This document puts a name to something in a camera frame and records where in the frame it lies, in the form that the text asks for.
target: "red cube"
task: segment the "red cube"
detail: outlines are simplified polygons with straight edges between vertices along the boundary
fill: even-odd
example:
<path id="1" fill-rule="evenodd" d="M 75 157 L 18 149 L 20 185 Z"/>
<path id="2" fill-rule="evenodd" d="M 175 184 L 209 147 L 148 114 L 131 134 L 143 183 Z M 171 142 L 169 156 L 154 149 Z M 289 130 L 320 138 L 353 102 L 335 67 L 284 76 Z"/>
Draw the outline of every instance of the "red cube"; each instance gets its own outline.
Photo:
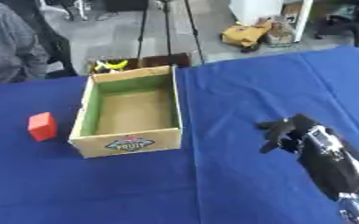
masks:
<path id="1" fill-rule="evenodd" d="M 30 116 L 28 132 L 38 142 L 57 136 L 57 123 L 50 112 Z"/>

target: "gray jacket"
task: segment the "gray jacket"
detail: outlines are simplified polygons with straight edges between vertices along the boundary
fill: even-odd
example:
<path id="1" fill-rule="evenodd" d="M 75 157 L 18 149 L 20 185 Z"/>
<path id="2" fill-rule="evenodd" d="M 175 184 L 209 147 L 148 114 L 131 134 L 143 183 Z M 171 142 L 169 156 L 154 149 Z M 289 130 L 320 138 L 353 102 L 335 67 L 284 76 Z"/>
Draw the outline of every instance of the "gray jacket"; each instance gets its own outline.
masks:
<path id="1" fill-rule="evenodd" d="M 46 62 L 35 32 L 0 3 L 0 83 L 44 79 Z"/>

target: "floor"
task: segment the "floor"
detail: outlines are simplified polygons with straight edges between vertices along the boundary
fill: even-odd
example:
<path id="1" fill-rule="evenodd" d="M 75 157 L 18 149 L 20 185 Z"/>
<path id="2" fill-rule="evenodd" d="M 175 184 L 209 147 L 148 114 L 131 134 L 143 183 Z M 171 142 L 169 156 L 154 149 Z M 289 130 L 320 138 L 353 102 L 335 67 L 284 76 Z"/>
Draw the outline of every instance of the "floor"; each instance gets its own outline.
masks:
<path id="1" fill-rule="evenodd" d="M 280 53 L 295 53 L 309 50 L 350 45 L 348 36 L 313 39 L 311 28 L 306 29 L 302 41 L 291 47 L 270 48 L 263 45 L 257 52 L 240 53 L 238 48 L 223 44 L 218 34 L 232 25 L 235 20 L 228 5 L 229 0 L 190 0 L 194 20 L 200 32 L 202 49 L 207 62 L 257 57 Z M 194 65 L 200 64 L 196 46 L 187 20 L 183 1 L 171 5 L 172 47 L 176 53 L 191 53 Z M 71 41 L 74 67 L 80 74 L 86 73 L 90 60 L 105 58 L 129 58 L 137 55 L 137 37 L 142 18 L 141 12 L 121 12 L 104 21 L 96 21 L 97 10 L 90 12 L 89 21 L 67 21 L 57 12 L 45 14 L 49 24 Z M 146 33 L 144 56 L 166 54 L 164 14 L 151 0 Z"/>

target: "wooden crate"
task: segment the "wooden crate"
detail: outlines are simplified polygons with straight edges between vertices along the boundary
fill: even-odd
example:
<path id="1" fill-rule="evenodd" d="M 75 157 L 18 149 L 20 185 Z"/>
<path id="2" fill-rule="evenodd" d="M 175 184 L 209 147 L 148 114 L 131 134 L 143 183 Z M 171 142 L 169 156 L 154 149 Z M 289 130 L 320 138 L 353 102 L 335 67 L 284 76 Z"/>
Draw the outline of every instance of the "wooden crate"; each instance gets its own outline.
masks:
<path id="1" fill-rule="evenodd" d="M 88 78 L 69 143 L 85 158 L 178 149 L 175 71 L 161 66 Z"/>

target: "office chair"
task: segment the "office chair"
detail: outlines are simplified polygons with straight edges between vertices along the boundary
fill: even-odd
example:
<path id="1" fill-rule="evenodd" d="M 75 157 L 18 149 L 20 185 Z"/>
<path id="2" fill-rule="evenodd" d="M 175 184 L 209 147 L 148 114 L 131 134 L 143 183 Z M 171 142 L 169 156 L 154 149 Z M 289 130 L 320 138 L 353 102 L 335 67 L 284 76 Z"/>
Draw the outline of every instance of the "office chair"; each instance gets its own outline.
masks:
<path id="1" fill-rule="evenodd" d="M 354 36 L 354 46 L 359 47 L 359 0 L 341 1 L 352 6 L 349 17 L 343 15 L 328 15 L 323 18 L 316 28 L 314 37 L 322 39 L 324 35 L 339 35 L 349 31 Z"/>
<path id="2" fill-rule="evenodd" d="M 48 73 L 48 79 L 77 76 L 72 65 L 69 41 L 45 21 L 35 0 L 0 0 L 0 3 L 8 5 L 37 33 L 39 43 L 49 54 L 47 64 L 59 61 L 64 67 L 62 71 Z"/>

